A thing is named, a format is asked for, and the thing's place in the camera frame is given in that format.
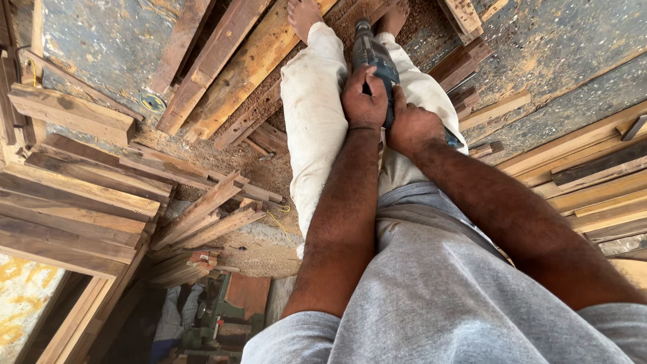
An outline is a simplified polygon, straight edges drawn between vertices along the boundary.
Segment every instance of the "yellow string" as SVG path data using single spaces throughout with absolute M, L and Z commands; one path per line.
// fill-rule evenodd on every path
M 32 73 L 34 73 L 34 87 L 36 87 L 36 66 L 34 65 L 34 61 L 32 61 L 31 58 L 29 58 L 29 63 L 32 64 Z
M 282 207 L 281 207 L 281 212 L 290 212 L 290 207 L 289 207 L 289 206 L 282 206 Z M 290 236 L 288 236 L 287 231 L 285 230 L 285 228 L 283 227 L 283 225 L 282 225 L 282 224 L 281 224 L 281 223 L 280 223 L 280 222 L 279 222 L 279 221 L 274 217 L 274 215 L 272 215 L 272 213 L 271 213 L 269 210 L 267 211 L 267 213 L 268 213 L 268 214 L 270 214 L 270 216 L 272 217 L 272 219 L 274 219 L 274 221 L 275 221 L 277 224 L 279 224 L 279 226 L 281 227 L 281 229 L 283 229 L 283 233 L 285 233 L 285 238 L 287 239 L 287 241 L 289 241 L 289 242 L 290 242 L 290 244 L 292 244 L 292 245 L 294 245 L 294 246 L 296 247 L 296 244 L 295 244 L 294 242 L 292 242 L 292 240 L 290 240 Z

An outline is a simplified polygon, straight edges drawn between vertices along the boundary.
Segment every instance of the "hairy forearm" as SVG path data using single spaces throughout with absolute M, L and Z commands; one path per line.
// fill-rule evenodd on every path
M 413 162 L 512 259 L 574 309 L 604 302 L 645 302 L 546 201 L 515 179 L 447 145 Z
M 283 317 L 305 310 L 343 314 L 375 255 L 379 141 L 377 130 L 349 130 L 313 214 Z

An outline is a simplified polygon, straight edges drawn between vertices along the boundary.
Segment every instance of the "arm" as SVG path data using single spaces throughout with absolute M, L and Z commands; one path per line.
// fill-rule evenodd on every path
M 342 105 L 349 130 L 308 230 L 303 263 L 281 318 L 301 311 L 341 317 L 375 255 L 377 161 L 386 90 L 360 67 L 349 78 Z M 367 82 L 373 96 L 362 94 Z
M 440 118 L 394 90 L 387 145 L 413 161 L 515 266 L 579 310 L 647 299 L 546 201 L 519 181 L 449 147 Z

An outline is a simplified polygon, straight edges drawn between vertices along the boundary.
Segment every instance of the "hand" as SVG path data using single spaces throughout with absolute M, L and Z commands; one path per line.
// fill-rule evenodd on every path
M 351 129 L 379 130 L 386 119 L 386 88 L 381 79 L 373 76 L 376 66 L 361 65 L 348 78 L 342 93 L 342 106 Z M 362 93 L 364 82 L 371 89 L 371 95 Z
M 413 160 L 413 156 L 430 146 L 447 145 L 441 118 L 423 107 L 407 104 L 400 85 L 393 87 L 395 120 L 386 131 L 386 145 Z

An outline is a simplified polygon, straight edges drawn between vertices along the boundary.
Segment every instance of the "power drill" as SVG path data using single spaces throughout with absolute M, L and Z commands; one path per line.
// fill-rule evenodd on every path
M 393 112 L 393 86 L 400 83 L 400 75 L 395 68 L 395 64 L 389 56 L 389 52 L 384 48 L 380 42 L 377 41 L 373 31 L 371 30 L 371 23 L 369 19 L 362 17 L 355 22 L 355 44 L 353 45 L 353 71 L 360 67 L 363 63 L 368 65 L 377 66 L 377 71 L 374 75 L 379 77 L 384 82 L 386 87 L 386 96 L 389 99 L 389 106 L 386 109 L 386 120 L 383 127 L 389 129 L 395 120 Z M 368 84 L 364 84 L 362 92 L 370 95 L 371 89 Z M 445 140 L 453 148 L 462 148 L 458 138 L 449 130 L 444 127 Z

